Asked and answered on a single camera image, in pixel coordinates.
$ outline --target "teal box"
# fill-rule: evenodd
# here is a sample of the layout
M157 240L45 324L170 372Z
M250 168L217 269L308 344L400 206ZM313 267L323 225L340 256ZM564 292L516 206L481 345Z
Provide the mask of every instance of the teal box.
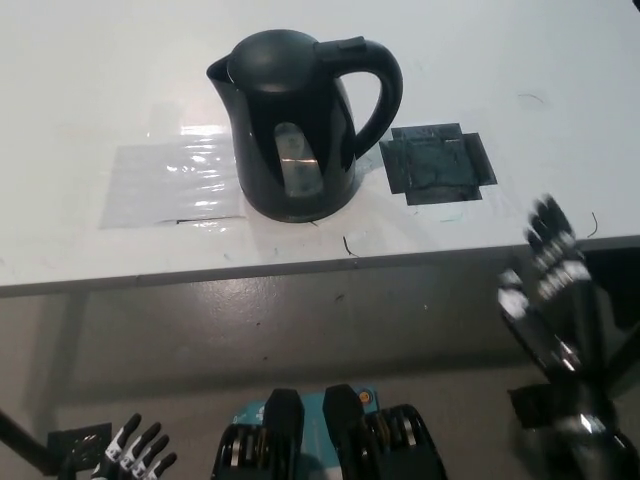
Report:
M353 390L358 394L365 413L378 410L378 396L373 388L353 387ZM341 480L338 454L329 438L322 413L324 392L309 393L300 398L304 405L304 433L296 477L299 480ZM250 403L233 417L233 423L262 424L265 402Z

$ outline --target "kettle handle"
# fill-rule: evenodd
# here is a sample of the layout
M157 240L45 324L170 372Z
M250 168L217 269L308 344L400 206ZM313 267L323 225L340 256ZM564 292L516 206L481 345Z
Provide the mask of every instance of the kettle handle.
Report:
M398 113L403 88L400 66L386 47L364 37L317 43L315 50L335 77L367 72L380 79L376 108L356 135L355 157L360 158L382 138Z

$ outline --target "kettle spout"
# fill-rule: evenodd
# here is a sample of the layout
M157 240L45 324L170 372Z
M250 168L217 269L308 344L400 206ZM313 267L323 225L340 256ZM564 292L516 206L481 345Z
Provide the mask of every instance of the kettle spout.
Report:
M211 83L213 83L213 86L218 91L220 98L222 98L222 103L224 103L227 112L231 116L234 111L235 99L239 92L227 72L228 60L229 55L221 58L207 68L207 77L211 80Z

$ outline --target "scratch mark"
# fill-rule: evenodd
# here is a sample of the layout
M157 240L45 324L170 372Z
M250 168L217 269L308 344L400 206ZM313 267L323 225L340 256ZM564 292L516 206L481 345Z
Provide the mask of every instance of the scratch mark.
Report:
M344 242L344 249L347 251L349 255L351 255L352 257L360 258L358 255L356 255L351 250L349 250L349 245L347 244L347 237L343 236L342 241Z
M589 235L587 235L587 238L593 237L596 234L596 232L598 231L598 219L596 218L596 214L591 212L591 216L593 217L593 221L596 223L596 228L593 230L593 232L591 232Z
M529 97L529 98L535 98L536 100L538 100L542 105L544 105L544 100L542 100L540 97L538 97L537 95L534 95L533 93L519 93L518 97Z
M184 224L188 224L188 223L194 223L194 224L198 224L198 223L202 223L202 222L215 222L217 220L229 220L231 218L247 218L243 215L229 215L228 217L207 217L207 218L178 218L178 219L171 219L171 220L160 220L159 222L156 222L156 225L166 225L166 224L174 224L174 225L184 225Z
M440 223L448 223L448 222L457 222L461 220L463 217L462 213L460 213L457 217L445 218L444 220L440 220Z

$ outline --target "kettle base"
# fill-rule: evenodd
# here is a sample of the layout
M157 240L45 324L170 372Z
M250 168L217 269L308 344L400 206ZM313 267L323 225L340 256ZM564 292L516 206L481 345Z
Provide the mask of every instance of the kettle base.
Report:
M247 195L244 189L242 190L242 192L244 193L244 198L247 199L247 202L253 207L254 210L264 215L265 217L270 218L271 220L277 220L278 222L284 223L309 223L315 222L316 220L321 220L328 217L329 215L333 215L347 203L349 203L356 192L356 182L352 183L351 188L349 188L349 190L339 198L339 201L334 201L330 204L325 205L322 210L316 210L314 212L303 215L283 214L281 212L265 210L264 208L260 208L258 205L256 205L256 202L254 202L251 197Z

